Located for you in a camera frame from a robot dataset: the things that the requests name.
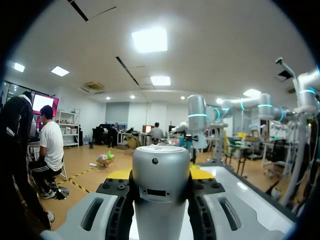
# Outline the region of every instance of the black jacket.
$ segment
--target black jacket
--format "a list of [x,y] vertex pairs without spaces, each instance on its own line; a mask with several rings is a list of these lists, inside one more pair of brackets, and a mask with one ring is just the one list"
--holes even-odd
[[14,96],[7,101],[0,113],[2,146],[10,145],[26,152],[33,116],[31,104],[23,97]]

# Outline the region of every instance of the sneaker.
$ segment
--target sneaker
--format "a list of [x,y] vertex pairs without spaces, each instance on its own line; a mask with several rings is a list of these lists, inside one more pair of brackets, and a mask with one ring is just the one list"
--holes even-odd
[[56,196],[56,193],[55,193],[54,191],[52,191],[51,189],[50,189],[49,192],[46,192],[46,193],[44,193],[44,194],[41,194],[41,197],[42,197],[43,199],[51,199],[51,198],[54,198],[55,196]]
[[54,214],[53,214],[53,212],[52,211],[45,211],[46,212],[46,214],[47,214],[47,216],[48,216],[48,219],[49,219],[49,221],[50,221],[50,223],[53,223],[54,222],[54,220],[55,220],[55,216],[54,216]]

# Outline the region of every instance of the white shelving unit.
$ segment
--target white shelving unit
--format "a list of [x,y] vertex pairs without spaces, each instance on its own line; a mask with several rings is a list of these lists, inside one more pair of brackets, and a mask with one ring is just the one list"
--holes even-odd
[[56,121],[58,121],[60,128],[65,127],[76,127],[76,134],[62,134],[63,137],[63,146],[78,146],[79,147],[79,118],[80,118],[80,109],[72,109],[72,112],[59,110],[56,115]]

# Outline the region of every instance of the wall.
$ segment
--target wall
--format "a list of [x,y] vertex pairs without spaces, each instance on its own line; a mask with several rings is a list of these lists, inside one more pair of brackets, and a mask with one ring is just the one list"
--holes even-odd
[[186,104],[137,103],[130,102],[128,111],[128,128],[142,132],[142,125],[160,124],[164,132],[168,132],[170,122],[176,126],[188,119]]
[[148,103],[146,124],[154,126],[155,123],[159,123],[159,127],[163,130],[163,132],[168,131],[167,109],[168,105],[165,103]]
[[106,104],[105,121],[127,123],[129,118],[129,102],[110,102]]
[[167,106],[166,128],[169,125],[177,126],[186,120],[188,120],[188,106],[186,104],[169,104]]
[[227,137],[233,137],[234,135],[234,117],[223,118],[222,121],[228,124],[223,130],[226,132]]
[[128,128],[142,132],[142,125],[147,124],[147,103],[130,102],[128,111]]
[[55,97],[59,99],[58,110],[70,111],[71,109],[80,109],[79,124],[83,131],[83,137],[89,135],[92,137],[92,129],[105,123],[106,104],[94,101],[68,87],[56,89]]

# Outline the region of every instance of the man in white t-shirt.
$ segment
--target man in white t-shirt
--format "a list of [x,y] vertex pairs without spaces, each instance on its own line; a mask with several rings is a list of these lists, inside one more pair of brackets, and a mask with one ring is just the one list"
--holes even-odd
[[62,171],[64,140],[59,125],[52,120],[54,113],[52,107],[44,106],[40,113],[43,128],[40,133],[39,160],[30,162],[29,168],[35,181],[43,190],[41,197],[49,199],[55,196],[55,192],[51,189],[55,186],[54,176]]

